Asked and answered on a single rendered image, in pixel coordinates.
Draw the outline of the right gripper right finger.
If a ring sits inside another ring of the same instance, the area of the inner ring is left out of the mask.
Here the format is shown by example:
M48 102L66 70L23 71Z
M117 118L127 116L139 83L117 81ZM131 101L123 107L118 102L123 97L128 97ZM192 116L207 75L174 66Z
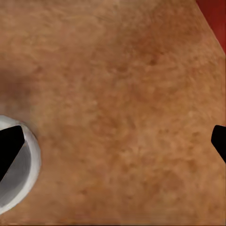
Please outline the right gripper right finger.
M226 127L217 125L214 127L211 142L226 163Z

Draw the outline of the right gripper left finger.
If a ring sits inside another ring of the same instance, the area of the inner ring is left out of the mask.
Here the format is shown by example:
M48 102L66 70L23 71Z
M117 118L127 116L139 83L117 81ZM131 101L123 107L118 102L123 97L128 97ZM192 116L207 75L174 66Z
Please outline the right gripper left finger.
M0 131L0 182L23 145L24 136L20 125Z

